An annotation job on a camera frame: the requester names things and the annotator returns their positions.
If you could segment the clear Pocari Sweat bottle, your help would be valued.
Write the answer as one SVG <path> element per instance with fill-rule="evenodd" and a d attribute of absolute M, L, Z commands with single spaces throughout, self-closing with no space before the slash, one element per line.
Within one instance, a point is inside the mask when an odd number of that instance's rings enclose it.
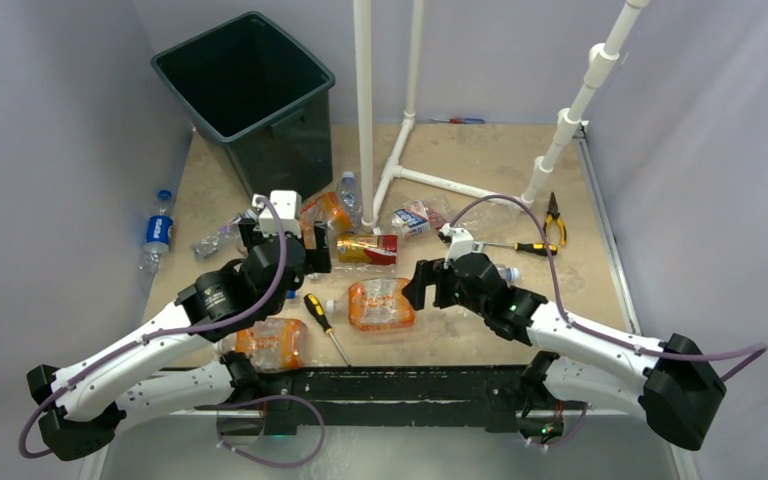
<path fill-rule="evenodd" d="M 514 203 L 493 199 L 469 209 L 455 226 L 466 229 L 477 240 L 502 241 L 518 231 L 521 214 Z"/>

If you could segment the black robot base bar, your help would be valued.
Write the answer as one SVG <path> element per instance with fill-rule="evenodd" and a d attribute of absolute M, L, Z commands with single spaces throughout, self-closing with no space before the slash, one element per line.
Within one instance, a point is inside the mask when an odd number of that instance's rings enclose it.
<path fill-rule="evenodd" d="M 293 435 L 302 425 L 474 427 L 518 432 L 540 443 L 570 429 L 560 401 L 529 365 L 307 367 L 280 373 L 236 374 L 225 405 L 259 413 L 268 435 Z"/>

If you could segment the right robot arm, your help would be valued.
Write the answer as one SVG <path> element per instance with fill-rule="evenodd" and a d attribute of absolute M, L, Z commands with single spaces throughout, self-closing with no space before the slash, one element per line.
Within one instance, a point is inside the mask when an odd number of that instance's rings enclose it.
<path fill-rule="evenodd" d="M 547 297 L 512 285 L 484 254 L 422 260 L 402 294 L 411 307 L 463 307 L 497 336 L 537 348 L 521 377 L 528 407 L 578 402 L 643 420 L 667 442 L 697 451 L 726 395 L 691 339 L 662 341 L 561 314 Z"/>

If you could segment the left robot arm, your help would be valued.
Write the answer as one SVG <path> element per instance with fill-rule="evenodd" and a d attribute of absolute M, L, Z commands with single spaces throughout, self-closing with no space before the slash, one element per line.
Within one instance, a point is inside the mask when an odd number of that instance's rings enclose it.
<path fill-rule="evenodd" d="M 326 228 L 314 224 L 307 247 L 295 222 L 273 229 L 241 225 L 247 254 L 200 275 L 155 317 L 102 351 L 69 367 L 39 365 L 27 375 L 37 404 L 18 438 L 26 459 L 72 461 L 117 434 L 193 407 L 244 409 L 260 402 L 260 379 L 243 353 L 225 353 L 192 370 L 159 376 L 172 361 L 281 312 L 290 291 L 332 261 Z"/>

